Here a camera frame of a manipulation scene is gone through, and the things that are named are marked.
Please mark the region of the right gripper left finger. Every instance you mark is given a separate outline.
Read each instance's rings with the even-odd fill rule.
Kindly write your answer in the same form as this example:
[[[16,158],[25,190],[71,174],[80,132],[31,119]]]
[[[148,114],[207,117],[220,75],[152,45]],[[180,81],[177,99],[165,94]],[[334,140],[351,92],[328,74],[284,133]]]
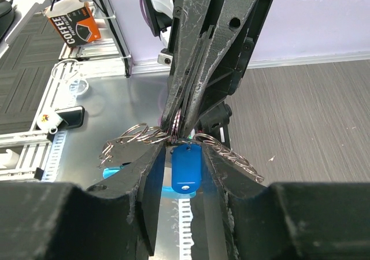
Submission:
[[[1,183],[2,259],[148,259],[164,178],[163,143],[128,143],[138,158],[86,190]]]

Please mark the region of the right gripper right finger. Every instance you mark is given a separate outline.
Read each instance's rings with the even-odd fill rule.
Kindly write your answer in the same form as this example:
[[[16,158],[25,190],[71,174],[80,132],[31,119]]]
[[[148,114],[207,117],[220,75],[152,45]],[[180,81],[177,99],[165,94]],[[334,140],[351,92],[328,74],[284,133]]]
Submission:
[[[368,259],[368,183],[267,187],[202,146],[210,259]]]

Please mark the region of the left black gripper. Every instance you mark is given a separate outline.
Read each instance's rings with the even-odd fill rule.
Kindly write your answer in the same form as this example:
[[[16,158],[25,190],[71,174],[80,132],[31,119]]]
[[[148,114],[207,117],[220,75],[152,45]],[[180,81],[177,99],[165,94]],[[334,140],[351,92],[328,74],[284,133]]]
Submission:
[[[219,104],[241,81],[273,0],[157,0],[158,62],[170,67],[161,129],[187,136],[201,104]]]

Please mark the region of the large silver keyring with keys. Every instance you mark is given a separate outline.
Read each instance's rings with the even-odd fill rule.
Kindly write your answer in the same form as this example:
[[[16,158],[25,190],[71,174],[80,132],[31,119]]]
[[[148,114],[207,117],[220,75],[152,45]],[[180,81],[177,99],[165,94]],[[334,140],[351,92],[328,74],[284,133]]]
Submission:
[[[174,139],[173,137],[173,135],[163,131],[160,127],[151,127],[145,122],[130,127],[119,137],[108,140],[104,144],[102,152],[99,155],[98,165],[98,167],[103,170],[103,178],[107,179],[118,173],[128,166],[128,164],[138,160],[140,157],[144,156],[144,153],[148,153],[150,149],[155,147],[161,147],[164,149],[164,153],[169,153],[168,161],[171,166],[172,175],[171,158],[175,147],[182,144],[198,144],[201,146],[202,150],[202,145],[205,144],[210,146],[216,155],[226,160],[228,164],[243,171],[255,182],[262,183],[264,181],[263,176],[255,170],[245,157],[226,146],[223,138],[218,139],[215,136],[207,134],[203,129],[197,131],[192,130],[190,135],[186,138]],[[182,199],[194,197],[198,190],[191,194],[183,195],[175,192],[170,184],[169,187],[162,187],[162,192],[167,197]]]

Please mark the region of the silver key with blue tag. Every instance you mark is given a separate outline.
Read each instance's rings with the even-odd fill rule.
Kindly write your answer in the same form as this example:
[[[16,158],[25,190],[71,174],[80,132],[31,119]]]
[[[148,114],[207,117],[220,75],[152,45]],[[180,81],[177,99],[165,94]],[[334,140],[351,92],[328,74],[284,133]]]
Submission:
[[[173,149],[171,186],[179,194],[191,194],[201,185],[201,146],[182,144]]]

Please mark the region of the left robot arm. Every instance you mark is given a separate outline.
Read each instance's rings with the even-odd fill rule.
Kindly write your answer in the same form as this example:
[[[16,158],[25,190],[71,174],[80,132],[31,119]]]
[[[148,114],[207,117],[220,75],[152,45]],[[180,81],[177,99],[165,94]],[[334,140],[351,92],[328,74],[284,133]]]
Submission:
[[[219,134],[232,111],[225,98],[245,74],[273,0],[141,0],[158,62],[170,68],[161,128],[172,140]]]

